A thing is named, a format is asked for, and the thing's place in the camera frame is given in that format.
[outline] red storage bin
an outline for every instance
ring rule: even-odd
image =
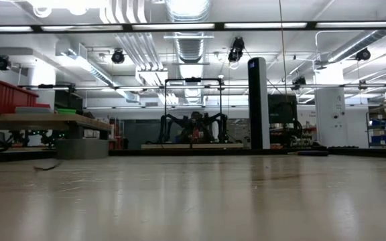
[[[0,114],[15,113],[18,106],[35,106],[38,95],[0,81]]]

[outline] gray box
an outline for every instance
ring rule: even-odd
[[[108,140],[75,139],[56,141],[57,159],[103,159],[108,157]]]

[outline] black column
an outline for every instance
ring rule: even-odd
[[[259,58],[248,61],[248,87],[251,149],[258,150],[263,148]]]

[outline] glossy floor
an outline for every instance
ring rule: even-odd
[[[0,241],[386,240],[386,159],[52,162],[0,164]]]

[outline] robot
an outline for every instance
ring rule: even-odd
[[[220,143],[226,143],[229,140],[227,135],[227,115],[218,113],[209,116],[208,113],[203,115],[197,111],[192,112],[190,118],[183,116],[183,119],[174,117],[171,114],[163,115],[160,118],[160,133],[157,139],[158,143],[165,143],[170,139],[171,126],[176,123],[183,128],[180,134],[181,144],[190,143],[211,143],[214,138],[210,133],[210,126],[213,122],[218,123],[218,140]]]

